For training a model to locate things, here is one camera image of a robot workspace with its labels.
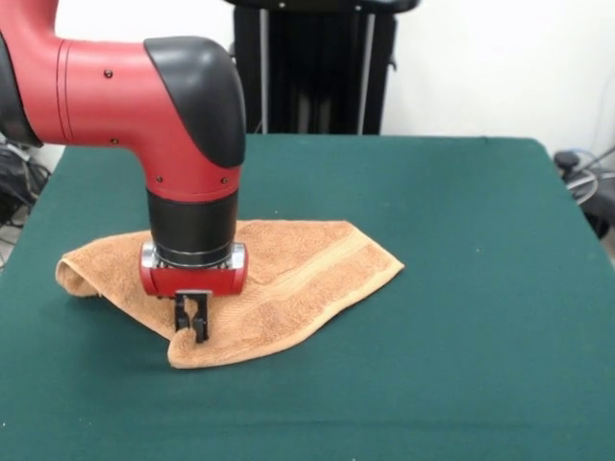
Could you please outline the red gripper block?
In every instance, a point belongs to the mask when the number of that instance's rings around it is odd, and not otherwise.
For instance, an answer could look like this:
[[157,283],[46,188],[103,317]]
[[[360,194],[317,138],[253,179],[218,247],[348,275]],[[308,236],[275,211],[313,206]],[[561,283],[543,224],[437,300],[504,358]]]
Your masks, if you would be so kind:
[[243,243],[233,243],[232,251],[221,264],[210,267],[174,267],[166,265],[156,253],[154,243],[140,248],[140,281],[149,296],[174,298],[175,330],[190,328],[185,310],[185,293],[196,302],[192,318],[195,342],[203,344],[209,339],[209,293],[215,296],[239,294],[247,276],[248,253]]

